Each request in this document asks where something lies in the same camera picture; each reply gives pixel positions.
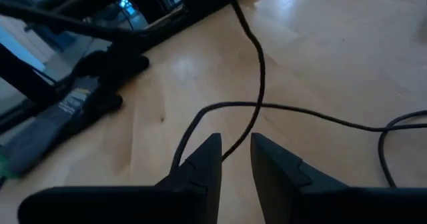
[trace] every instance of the desk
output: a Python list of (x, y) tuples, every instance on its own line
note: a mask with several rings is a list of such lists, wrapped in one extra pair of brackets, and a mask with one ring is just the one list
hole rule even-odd
[[(241, 0), (267, 62), (265, 102), (297, 105), (384, 126), (425, 109), (425, 0)], [(15, 223), (30, 193), (62, 185), (152, 185), (167, 175), (183, 132), (203, 106), (256, 100), (259, 67), (231, 7), (148, 51), (151, 69), (124, 87), (124, 107), (64, 143), (0, 192), (0, 217)], [(212, 132), (223, 151), (240, 136), (252, 108), (208, 114), (184, 157)], [(386, 186), (379, 134), (287, 111), (261, 111), (254, 131), (319, 170), (357, 186)], [(390, 135), (386, 158), (398, 186), (427, 185), (423, 130)], [(219, 223), (263, 223), (248, 140), (224, 163)]]

